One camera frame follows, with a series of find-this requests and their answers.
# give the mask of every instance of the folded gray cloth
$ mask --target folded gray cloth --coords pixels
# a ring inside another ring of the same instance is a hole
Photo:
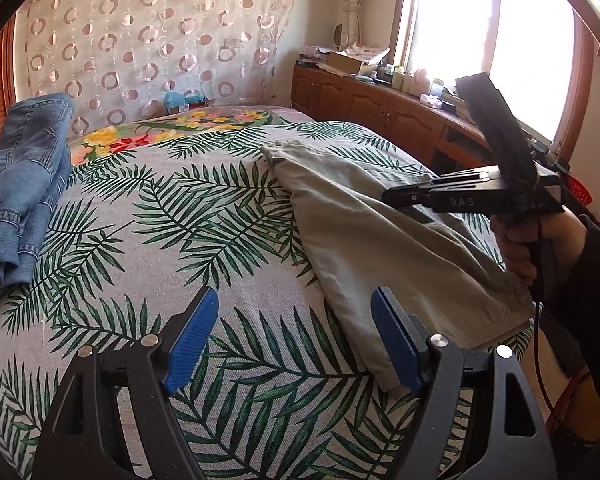
[[[484,348],[528,326],[528,290],[478,248],[461,219],[380,202],[388,187],[422,177],[355,164],[300,141],[261,151],[291,192],[302,245],[328,301],[383,390],[399,383],[371,317],[378,286],[390,287],[429,330],[465,348]]]

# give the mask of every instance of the denim jeans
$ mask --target denim jeans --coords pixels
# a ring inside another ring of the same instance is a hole
[[[12,105],[0,133],[0,296],[33,279],[49,219],[71,172],[67,94]]]

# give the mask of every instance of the bedspread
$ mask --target bedspread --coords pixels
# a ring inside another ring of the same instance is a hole
[[[53,214],[34,283],[0,304],[0,449],[21,475],[75,351],[158,332],[202,285],[218,290],[220,316],[172,406],[206,476],[384,474],[420,402],[381,391],[357,357],[304,254],[289,193],[258,149],[300,138],[378,168],[427,169],[361,126],[285,114],[303,120],[263,108],[189,113],[74,142],[86,162]],[[466,220],[499,261],[486,219]],[[508,343],[520,356],[529,338]],[[148,476],[125,390],[118,400]],[[459,401],[442,467],[459,452],[469,405]]]

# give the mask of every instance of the black wire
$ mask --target black wire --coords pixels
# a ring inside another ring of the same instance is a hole
[[[540,221],[540,217],[538,217],[538,240],[542,240],[542,222]],[[540,373],[540,359],[538,356],[538,333],[540,332],[540,302],[536,301],[536,313],[534,316],[534,364],[536,365],[536,376],[538,377],[538,385],[540,386],[540,392],[542,393],[542,398],[544,399],[544,403],[549,408],[551,415],[558,426],[561,426],[572,433],[573,437],[583,443],[585,446],[593,446],[595,444],[592,440],[587,440],[586,438],[582,438],[573,433],[573,430],[569,428],[564,421],[555,413],[555,406],[552,405],[551,399],[549,399],[549,395],[546,392],[546,388],[544,387],[544,382],[542,381],[542,374]]]

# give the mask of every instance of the wooden cabinet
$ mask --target wooden cabinet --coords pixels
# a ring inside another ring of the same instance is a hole
[[[384,136],[421,163],[430,164],[444,130],[445,124],[432,121],[425,110],[397,98],[390,100]]]
[[[389,98],[384,92],[373,90],[367,86],[353,86],[350,90],[349,122],[383,135]]]
[[[472,124],[392,88],[339,77],[315,68],[294,68],[291,104],[317,121],[360,124],[387,138],[434,171],[442,156],[461,168],[487,166],[490,152]]]
[[[293,108],[311,116],[315,113],[312,105],[315,105],[316,78],[306,71],[295,70],[294,82],[291,89]]]
[[[349,121],[351,94],[347,91],[348,81],[332,76],[320,78],[318,102],[314,117],[317,121]]]

